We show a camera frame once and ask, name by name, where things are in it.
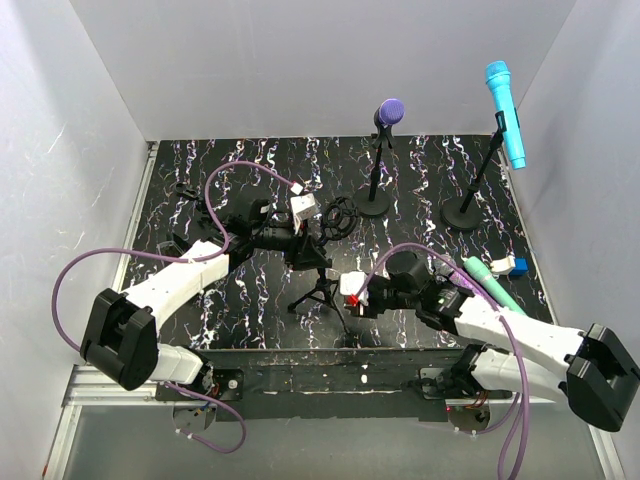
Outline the black round base stand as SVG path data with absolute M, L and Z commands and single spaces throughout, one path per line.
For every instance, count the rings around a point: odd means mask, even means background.
M 375 163 L 370 174 L 368 188 L 360 188 L 355 192 L 353 201 L 361 217 L 380 218 L 387 214 L 391 199 L 386 191 L 379 186 L 381 178 L 382 154 L 385 149 L 392 150 L 394 137 L 390 126 L 381 126 L 375 135 L 373 146 L 376 150 Z
M 492 134 L 489 148 L 484 155 L 482 163 L 461 198 L 450 198 L 444 201 L 440 207 L 441 220 L 451 229 L 459 232 L 475 230 L 482 222 L 483 214 L 476 202 L 476 194 L 482 185 L 485 171 L 492 160 L 493 155 L 503 143 L 503 134 L 506 131 L 504 112 L 495 114 L 496 131 Z

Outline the mint green microphone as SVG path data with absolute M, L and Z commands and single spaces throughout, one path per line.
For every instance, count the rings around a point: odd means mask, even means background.
M 464 261 L 463 267 L 498 305 L 521 315 L 525 315 L 524 310 L 500 285 L 500 283 L 494 278 L 490 269 L 479 258 L 469 257 Z

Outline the purple foam head microphone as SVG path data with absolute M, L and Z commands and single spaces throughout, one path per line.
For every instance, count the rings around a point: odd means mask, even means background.
M 374 113 L 374 124 L 386 128 L 398 124 L 405 115 L 404 103 L 397 98 L 384 100 Z

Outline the purple glitter silver mesh microphone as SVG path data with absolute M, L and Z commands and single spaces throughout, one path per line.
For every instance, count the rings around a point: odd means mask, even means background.
M 446 261 L 443 261 L 438 257 L 432 260 L 432 273 L 435 277 L 435 281 L 438 284 L 450 282 L 459 287 L 472 290 L 473 285 L 461 276 L 456 269 L 451 267 L 452 264 L 455 264 L 455 260 L 449 255 L 445 255 L 444 258 Z

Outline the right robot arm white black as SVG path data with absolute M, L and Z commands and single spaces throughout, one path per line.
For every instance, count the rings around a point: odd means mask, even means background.
M 428 327 L 470 340 L 445 377 L 464 397 L 510 391 L 560 404 L 586 423 L 620 431 L 639 391 L 639 366 L 618 335 L 543 323 L 474 291 L 433 276 L 412 251 L 392 254 L 386 275 L 361 271 L 339 278 L 339 292 L 356 317 L 411 310 Z

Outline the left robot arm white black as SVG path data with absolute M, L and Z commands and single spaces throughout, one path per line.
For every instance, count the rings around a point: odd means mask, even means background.
M 214 388 L 213 366 L 192 349 L 162 343 L 162 325 L 255 250 L 283 253 L 291 270 L 330 267 L 319 239 L 307 227 L 318 211 L 313 194 L 306 194 L 291 199 L 283 222 L 274 220 L 265 199 L 225 215 L 225 229 L 195 241 L 179 261 L 122 292 L 101 292 L 90 313 L 81 357 L 127 391 L 148 381 L 173 382 L 188 398 L 205 398 Z

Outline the bright blue microphone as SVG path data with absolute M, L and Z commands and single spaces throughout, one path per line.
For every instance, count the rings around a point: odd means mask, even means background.
M 511 92 L 511 73 L 504 61 L 495 61 L 486 67 L 485 83 L 500 118 L 500 131 L 507 158 L 513 170 L 523 169 L 526 167 L 526 153 L 518 113 Z

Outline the small white block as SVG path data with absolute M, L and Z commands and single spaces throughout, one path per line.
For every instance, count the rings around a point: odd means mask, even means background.
M 516 267 L 516 258 L 513 255 L 508 255 L 501 259 L 492 260 L 490 263 L 490 270 L 493 275 L 507 276 Z

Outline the small blue block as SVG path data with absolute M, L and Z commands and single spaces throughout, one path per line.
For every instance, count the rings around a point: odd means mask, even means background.
M 514 267 L 509 273 L 510 277 L 522 277 L 529 272 L 527 260 L 523 257 L 514 258 Z

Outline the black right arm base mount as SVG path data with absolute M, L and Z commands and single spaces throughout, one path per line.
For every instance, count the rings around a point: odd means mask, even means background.
M 487 396 L 486 390 L 465 371 L 422 368 L 419 379 L 423 392 L 430 397 L 479 400 Z

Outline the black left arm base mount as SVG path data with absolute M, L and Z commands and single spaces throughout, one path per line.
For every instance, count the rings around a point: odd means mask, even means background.
M 242 399 L 244 379 L 245 375 L 241 369 L 205 364 L 191 383 L 180 384 L 175 380 L 173 383 L 216 400 L 235 401 Z

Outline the aluminium frame rail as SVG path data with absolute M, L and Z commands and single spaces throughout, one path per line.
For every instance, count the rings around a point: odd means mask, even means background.
M 126 229 L 125 247 L 133 245 L 156 163 L 159 145 L 159 141 L 148 142 L 148 152 L 142 179 Z M 126 256 L 118 258 L 111 287 L 122 286 L 127 273 L 128 258 Z M 157 401 L 155 399 L 155 391 L 154 384 L 147 382 L 139 390 L 127 392 L 93 366 L 74 365 L 63 396 L 62 413 L 41 478 L 63 479 L 65 477 L 84 407 L 104 407 L 107 409 L 117 407 L 177 407 L 186 411 L 188 407 L 193 407 L 197 403 L 184 400 Z

